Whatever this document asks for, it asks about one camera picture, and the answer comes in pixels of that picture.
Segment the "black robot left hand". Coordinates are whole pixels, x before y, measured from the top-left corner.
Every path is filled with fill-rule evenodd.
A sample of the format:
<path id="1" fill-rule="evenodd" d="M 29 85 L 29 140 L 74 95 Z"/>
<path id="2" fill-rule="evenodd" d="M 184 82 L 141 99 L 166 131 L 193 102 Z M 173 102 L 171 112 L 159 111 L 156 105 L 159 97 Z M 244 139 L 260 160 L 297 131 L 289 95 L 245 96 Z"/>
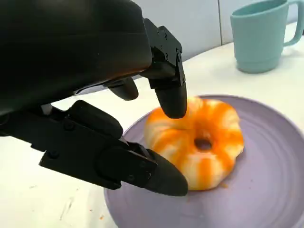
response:
<path id="1" fill-rule="evenodd" d="M 0 3 L 0 134 L 43 152 L 40 166 L 111 190 L 122 182 L 185 196 L 180 171 L 154 150 L 123 137 L 111 115 L 78 100 L 101 86 L 138 97 L 149 80 L 165 115 L 182 118 L 187 90 L 182 46 L 130 0 L 3 0 Z"/>

